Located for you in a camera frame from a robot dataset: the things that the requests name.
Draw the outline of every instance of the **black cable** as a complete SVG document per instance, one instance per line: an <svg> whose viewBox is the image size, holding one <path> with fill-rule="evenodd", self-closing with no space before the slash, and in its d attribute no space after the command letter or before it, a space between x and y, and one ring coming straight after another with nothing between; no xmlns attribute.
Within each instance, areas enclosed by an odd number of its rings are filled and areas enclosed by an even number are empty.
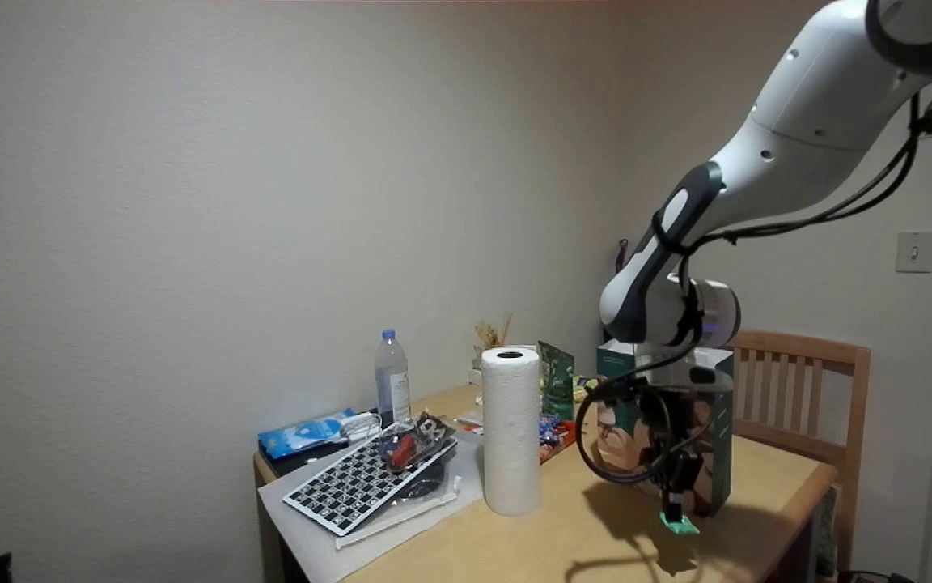
<svg viewBox="0 0 932 583"><path fill-rule="evenodd" d="M619 383L619 377L629 377L629 374L639 374L648 369L659 369L659 367L680 363L687 353L692 353L696 339L698 336L692 334L680 348L666 353L664 358L652 358L652 363L644 363L644 367L630 367L630 369L625 369L619 374L609 374L606 386Z"/></svg>
<svg viewBox="0 0 932 583"><path fill-rule="evenodd" d="M589 445L586 445L586 413L589 413L589 409L592 409L592 401L606 401L606 403L611 403L611 401L619 401L619 397L634 397L634 395L629 395L630 388L619 388L615 383L606 383L606 386L594 386L586 397L583 397L583 403L577 409L577 451L583 454L583 463L594 472L594 477L603 477L606 481L615 481L615 484L639 484L639 481L648 481L650 480L650 472L666 459L666 454L659 454L652 463L648 463L644 468L638 468L638 472L606 472L592 457L589 457ZM658 390L658 388L650 388L644 397L658 397L658 403L659 403L659 413L664 413L664 441L671 441L674 438L674 417L671 417L671 403L666 403L666 397Z"/></svg>
<svg viewBox="0 0 932 583"><path fill-rule="evenodd" d="M755 224L755 225L737 225L737 229L719 229L719 234L705 234L692 242L692 251L705 242L716 242L716 238L760 238L760 235L780 235L780 234L793 234L793 229L802 229L802 225L816 225L816 224L833 224L833 219L843 219L843 218L855 218L855 212L865 212L876 202L882 202L911 172L911 160L916 160L916 151L918 151L918 136L922 132L932 132L932 105L927 112L918 112L918 92L911 92L909 101L909 136L905 141L890 154L890 160L865 185L856 188L855 194L847 194L843 199L807 218L807 219L780 219L780 224ZM872 194L869 199L865 199L879 182L886 182L890 174L896 172L896 178L879 191Z"/></svg>

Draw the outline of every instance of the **cardboard box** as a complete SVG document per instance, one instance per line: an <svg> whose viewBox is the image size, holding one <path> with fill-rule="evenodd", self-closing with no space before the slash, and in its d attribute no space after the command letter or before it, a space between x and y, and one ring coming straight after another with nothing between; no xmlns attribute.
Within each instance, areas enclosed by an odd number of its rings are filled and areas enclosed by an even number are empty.
<svg viewBox="0 0 932 583"><path fill-rule="evenodd" d="M701 467L696 484L687 493L683 509L690 514L711 514L728 500L731 493L731 353L728 348L696 348L696 363L716 371L716 383L705 386L674 386L648 388L650 401L615 401L611 409L594 409L586 413L586 442L592 459L609 472L644 468L644 454L650 454L652 435L664 430L658 422L658 397L674 410L674 441L692 438Z"/></svg>
<svg viewBox="0 0 932 583"><path fill-rule="evenodd" d="M629 374L634 369L638 343L606 339L594 348L594 374Z"/></svg>
<svg viewBox="0 0 932 583"><path fill-rule="evenodd" d="M540 413L554 413L555 422L574 422L574 353L536 339L540 353Z"/></svg>

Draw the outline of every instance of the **checkered board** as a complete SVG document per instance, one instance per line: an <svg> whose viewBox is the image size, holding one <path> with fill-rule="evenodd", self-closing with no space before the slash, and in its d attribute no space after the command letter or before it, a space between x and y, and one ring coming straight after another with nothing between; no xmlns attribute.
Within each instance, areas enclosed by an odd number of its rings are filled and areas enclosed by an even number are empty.
<svg viewBox="0 0 932 583"><path fill-rule="evenodd" d="M349 451L332 467L292 489L280 500L322 523L331 535L345 536L455 445L446 441L411 459L401 472L390 472L375 451L375 441L383 438L389 438L389 430Z"/></svg>

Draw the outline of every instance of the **paper towel roll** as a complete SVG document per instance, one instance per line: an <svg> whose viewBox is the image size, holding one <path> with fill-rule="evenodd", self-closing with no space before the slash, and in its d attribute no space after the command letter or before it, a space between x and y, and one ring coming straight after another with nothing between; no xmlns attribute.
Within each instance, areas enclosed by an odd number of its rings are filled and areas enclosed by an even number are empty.
<svg viewBox="0 0 932 583"><path fill-rule="evenodd" d="M540 356L533 347L496 347L481 353L481 489L497 514L536 509L536 413Z"/></svg>

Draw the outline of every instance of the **blue package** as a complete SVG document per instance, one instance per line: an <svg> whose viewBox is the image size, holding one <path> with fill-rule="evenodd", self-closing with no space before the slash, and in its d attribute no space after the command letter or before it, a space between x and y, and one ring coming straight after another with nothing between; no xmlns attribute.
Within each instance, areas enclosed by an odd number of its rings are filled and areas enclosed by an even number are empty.
<svg viewBox="0 0 932 583"><path fill-rule="evenodd" d="M263 430L260 445L268 459L285 459L305 451L345 442L349 438L344 435L344 423L338 423L338 417L345 413L349 410L336 410L336 413L306 417L287 426Z"/></svg>

